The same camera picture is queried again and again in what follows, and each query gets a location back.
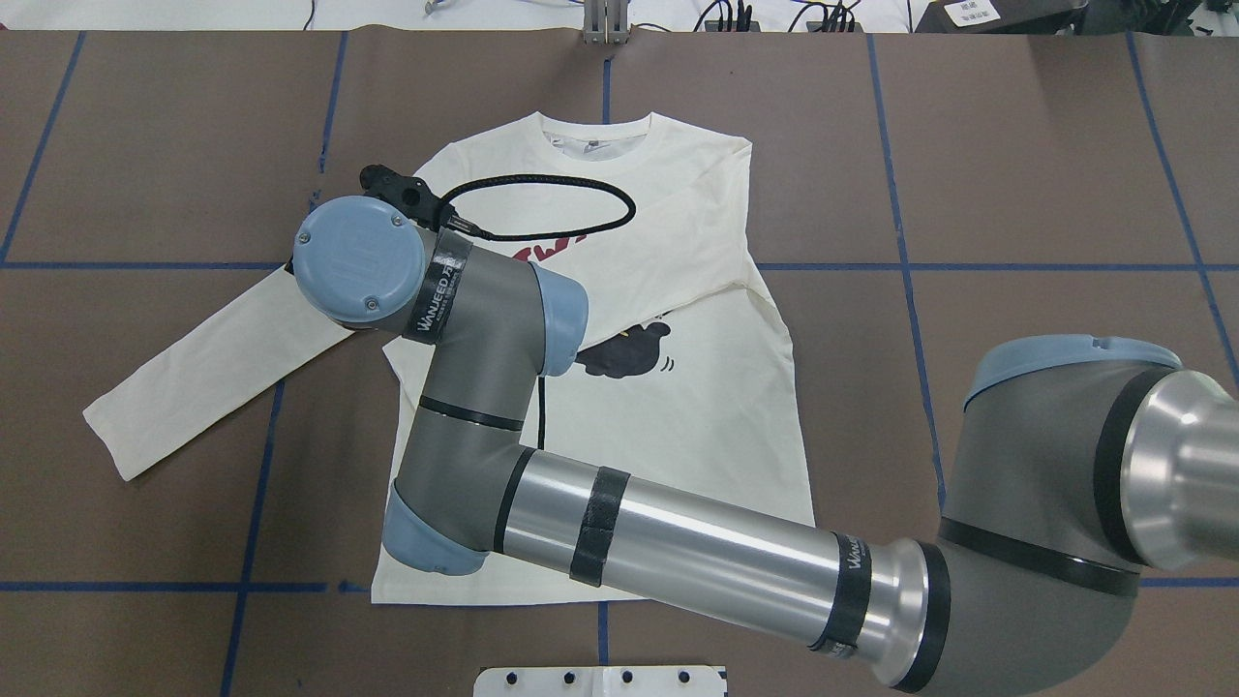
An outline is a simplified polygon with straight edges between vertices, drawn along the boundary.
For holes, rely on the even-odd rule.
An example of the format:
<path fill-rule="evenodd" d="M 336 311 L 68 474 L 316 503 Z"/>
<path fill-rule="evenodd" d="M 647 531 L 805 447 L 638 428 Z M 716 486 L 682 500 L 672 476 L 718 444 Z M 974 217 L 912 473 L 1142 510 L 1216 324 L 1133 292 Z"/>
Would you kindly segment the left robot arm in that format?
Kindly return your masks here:
<path fill-rule="evenodd" d="M 393 560 L 470 574 L 499 553 L 866 660 L 907 693 L 947 675 L 952 574 L 934 543 L 872 546 L 523 442 L 538 379 L 584 340 L 580 284 L 366 196 L 311 212 L 291 264 L 325 317 L 431 348 L 387 503 Z"/>

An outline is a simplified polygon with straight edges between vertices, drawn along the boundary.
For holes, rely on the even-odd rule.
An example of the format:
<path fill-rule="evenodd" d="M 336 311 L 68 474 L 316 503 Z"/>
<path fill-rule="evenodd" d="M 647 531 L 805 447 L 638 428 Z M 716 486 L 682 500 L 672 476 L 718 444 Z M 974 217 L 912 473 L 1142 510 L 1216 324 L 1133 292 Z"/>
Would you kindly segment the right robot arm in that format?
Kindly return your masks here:
<path fill-rule="evenodd" d="M 1036 336 L 983 358 L 939 527 L 952 608 L 926 696 L 1023 696 L 1127 629 L 1146 569 L 1237 560 L 1237 401 L 1173 352 Z"/>

